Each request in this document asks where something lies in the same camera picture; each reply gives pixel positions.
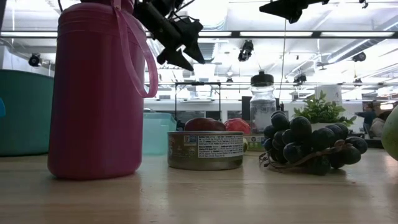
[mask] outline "clear water bottle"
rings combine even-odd
[[[252,134],[262,134],[271,124],[271,114],[276,111],[274,77],[260,71],[250,80],[253,97],[250,100],[250,126]]]

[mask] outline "white pot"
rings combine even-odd
[[[320,128],[324,128],[325,126],[328,126],[330,124],[333,124],[333,123],[315,123],[315,124],[311,124],[311,128],[312,128],[312,131],[315,131]]]

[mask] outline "potted plant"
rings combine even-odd
[[[334,101],[326,102],[325,97],[326,93],[323,91],[321,91],[319,99],[317,99],[315,95],[310,96],[304,100],[306,105],[302,111],[294,108],[294,116],[303,116],[307,118],[311,122],[313,130],[333,123],[343,123],[347,127],[352,125],[356,116],[350,119],[340,116],[340,113],[344,112],[345,109],[337,105]]]

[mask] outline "black bottle lid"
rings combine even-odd
[[[258,75],[251,77],[250,85],[254,87],[271,86],[274,84],[274,76],[265,74],[264,71],[259,71]]]

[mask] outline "red fruit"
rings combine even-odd
[[[212,118],[193,118],[185,123],[184,131],[225,131],[225,125]]]
[[[233,118],[225,121],[227,131],[242,131],[244,134],[250,134],[250,126],[241,118]]]

